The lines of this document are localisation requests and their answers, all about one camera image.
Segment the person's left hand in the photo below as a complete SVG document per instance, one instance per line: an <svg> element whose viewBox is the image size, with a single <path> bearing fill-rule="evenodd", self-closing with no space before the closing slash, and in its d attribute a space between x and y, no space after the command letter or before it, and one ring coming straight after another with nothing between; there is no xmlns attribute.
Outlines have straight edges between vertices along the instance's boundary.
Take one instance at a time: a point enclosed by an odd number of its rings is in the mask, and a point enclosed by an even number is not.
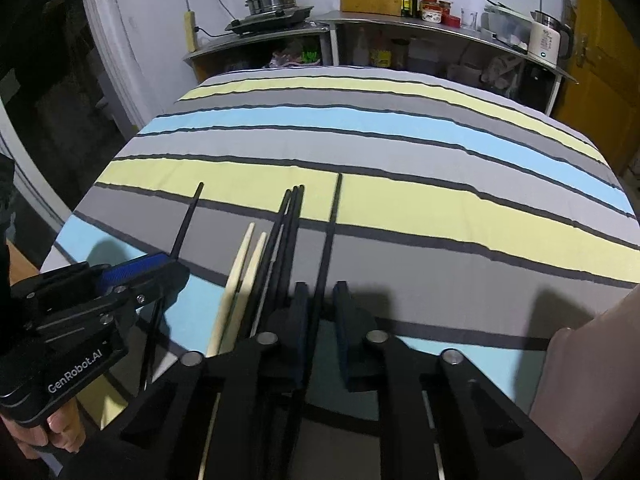
<svg viewBox="0 0 640 480"><path fill-rule="evenodd" d="M4 415L1 420L28 460L36 460L39 457L37 448L48 444L69 453L77 453L86 440L85 426L75 398L49 416L42 426L26 428Z"/></svg>

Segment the person's right forearm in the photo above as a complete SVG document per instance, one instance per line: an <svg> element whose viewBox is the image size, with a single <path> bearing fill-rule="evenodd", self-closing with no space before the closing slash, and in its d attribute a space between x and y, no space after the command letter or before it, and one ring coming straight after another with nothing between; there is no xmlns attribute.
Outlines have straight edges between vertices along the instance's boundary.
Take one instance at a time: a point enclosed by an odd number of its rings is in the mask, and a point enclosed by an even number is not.
<svg viewBox="0 0 640 480"><path fill-rule="evenodd" d="M550 340L529 417L597 478L639 416L639 289Z"/></svg>

